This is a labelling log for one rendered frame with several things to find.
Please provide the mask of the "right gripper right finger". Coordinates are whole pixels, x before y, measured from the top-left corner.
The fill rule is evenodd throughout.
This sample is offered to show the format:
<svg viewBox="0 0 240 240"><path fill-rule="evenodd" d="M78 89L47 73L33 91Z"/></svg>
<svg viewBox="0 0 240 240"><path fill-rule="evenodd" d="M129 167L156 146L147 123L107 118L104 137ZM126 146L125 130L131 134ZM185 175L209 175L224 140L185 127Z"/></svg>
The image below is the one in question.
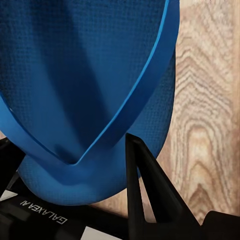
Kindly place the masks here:
<svg viewBox="0 0 240 240"><path fill-rule="evenodd" d="M210 240L144 141L125 134L129 240ZM139 168L156 223L145 220Z"/></svg>

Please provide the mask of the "sandal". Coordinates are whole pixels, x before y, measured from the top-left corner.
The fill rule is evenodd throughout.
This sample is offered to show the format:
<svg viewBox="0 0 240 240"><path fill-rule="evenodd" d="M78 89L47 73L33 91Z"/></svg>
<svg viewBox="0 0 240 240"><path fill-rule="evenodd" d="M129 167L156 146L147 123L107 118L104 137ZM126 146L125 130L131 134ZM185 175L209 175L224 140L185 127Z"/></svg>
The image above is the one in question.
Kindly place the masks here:
<svg viewBox="0 0 240 240"><path fill-rule="evenodd" d="M123 191L126 133L158 157L179 23L180 0L0 0L0 131L32 193L83 206Z"/></svg>

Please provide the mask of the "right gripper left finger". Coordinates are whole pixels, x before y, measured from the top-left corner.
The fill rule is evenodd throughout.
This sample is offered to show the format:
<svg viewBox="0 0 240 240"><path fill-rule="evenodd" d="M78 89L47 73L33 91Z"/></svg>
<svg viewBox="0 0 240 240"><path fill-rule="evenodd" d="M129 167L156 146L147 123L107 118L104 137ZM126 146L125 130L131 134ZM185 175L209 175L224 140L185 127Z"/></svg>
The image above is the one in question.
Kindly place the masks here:
<svg viewBox="0 0 240 240"><path fill-rule="evenodd" d="M0 198L25 155L26 154L7 137L0 139Z"/></svg>

